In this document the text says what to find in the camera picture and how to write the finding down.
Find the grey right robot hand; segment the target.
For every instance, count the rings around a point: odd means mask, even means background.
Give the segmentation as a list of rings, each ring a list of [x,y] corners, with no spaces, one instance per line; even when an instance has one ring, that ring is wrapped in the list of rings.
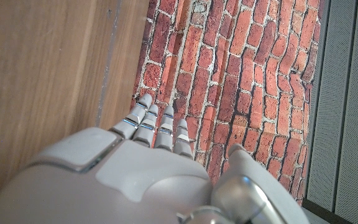
[[[47,147],[0,193],[0,223],[307,223],[240,145],[217,182],[193,158],[185,120],[149,94],[109,130]]]

